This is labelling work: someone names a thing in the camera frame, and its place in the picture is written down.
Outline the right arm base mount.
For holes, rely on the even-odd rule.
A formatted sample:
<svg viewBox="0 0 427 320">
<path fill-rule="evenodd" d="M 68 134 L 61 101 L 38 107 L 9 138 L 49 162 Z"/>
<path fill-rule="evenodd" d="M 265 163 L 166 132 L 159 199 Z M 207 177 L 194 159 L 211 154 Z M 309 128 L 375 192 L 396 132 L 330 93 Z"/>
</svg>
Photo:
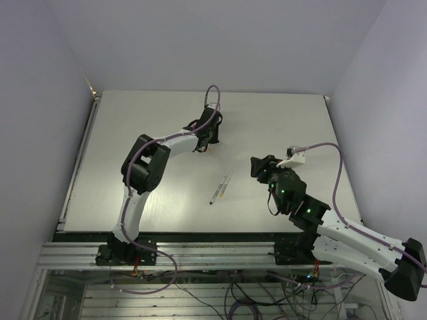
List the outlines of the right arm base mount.
<svg viewBox="0 0 427 320">
<path fill-rule="evenodd" d="M 312 251 L 318 237 L 306 232 L 285 234 L 268 255 L 275 259 L 276 265 L 313 265 L 316 258 Z"/>
</svg>

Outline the dark blue pen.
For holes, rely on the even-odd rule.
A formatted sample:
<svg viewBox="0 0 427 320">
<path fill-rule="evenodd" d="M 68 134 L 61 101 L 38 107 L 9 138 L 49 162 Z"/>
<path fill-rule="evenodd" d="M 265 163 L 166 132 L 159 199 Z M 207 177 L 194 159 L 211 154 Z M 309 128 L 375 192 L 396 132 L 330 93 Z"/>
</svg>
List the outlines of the dark blue pen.
<svg viewBox="0 0 427 320">
<path fill-rule="evenodd" d="M 211 201 L 209 202 L 210 205 L 213 205 L 216 201 L 216 199 L 218 198 L 218 196 L 220 196 L 221 190 L 223 189 L 224 185 L 226 184 L 228 176 L 224 176 L 222 182 L 220 183 L 219 187 L 217 188 L 216 192 L 214 193 L 213 197 L 211 198 Z"/>
</svg>

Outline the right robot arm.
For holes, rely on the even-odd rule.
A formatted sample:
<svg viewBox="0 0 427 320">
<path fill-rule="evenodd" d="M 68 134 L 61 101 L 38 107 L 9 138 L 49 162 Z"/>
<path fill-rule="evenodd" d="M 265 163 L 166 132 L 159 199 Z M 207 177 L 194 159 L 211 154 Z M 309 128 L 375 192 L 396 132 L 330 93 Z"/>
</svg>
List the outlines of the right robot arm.
<svg viewBox="0 0 427 320">
<path fill-rule="evenodd" d="M 277 215 L 301 230 L 295 258 L 303 264 L 313 259 L 351 268 L 382 282 L 393 295 L 416 301 L 426 274 L 421 242 L 394 239 L 344 219 L 328 204 L 308 195 L 307 185 L 294 171 L 296 162 L 273 155 L 251 157 L 250 175 L 268 186 Z"/>
</svg>

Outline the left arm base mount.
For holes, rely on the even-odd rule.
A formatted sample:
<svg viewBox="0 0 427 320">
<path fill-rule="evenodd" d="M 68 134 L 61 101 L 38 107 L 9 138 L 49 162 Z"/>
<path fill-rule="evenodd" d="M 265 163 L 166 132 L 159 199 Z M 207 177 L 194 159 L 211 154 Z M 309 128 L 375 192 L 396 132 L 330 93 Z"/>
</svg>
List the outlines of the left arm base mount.
<svg viewBox="0 0 427 320">
<path fill-rule="evenodd" d="M 110 233 L 107 237 L 107 244 L 98 247 L 95 264 L 97 266 L 154 266 L 157 260 L 156 242 L 148 238 L 137 238 L 135 242 L 150 250 L 120 241 L 115 238 L 113 233 Z"/>
</svg>

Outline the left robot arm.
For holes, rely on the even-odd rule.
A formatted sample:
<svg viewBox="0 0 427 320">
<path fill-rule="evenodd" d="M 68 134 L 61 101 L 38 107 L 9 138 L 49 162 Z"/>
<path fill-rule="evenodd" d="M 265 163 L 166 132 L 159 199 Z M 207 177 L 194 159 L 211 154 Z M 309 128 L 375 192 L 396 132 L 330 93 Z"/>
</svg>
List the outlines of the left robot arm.
<svg viewBox="0 0 427 320">
<path fill-rule="evenodd" d="M 160 184 L 168 160 L 191 152 L 206 152 L 219 142 L 218 131 L 223 120 L 217 108 L 205 107 L 201 117 L 177 133 L 152 138 L 141 135 L 121 167 L 124 197 L 119 218 L 113 228 L 113 239 L 119 241 L 112 256 L 122 265 L 130 264 L 136 248 L 130 244 L 139 235 L 139 224 L 150 193 Z"/>
</svg>

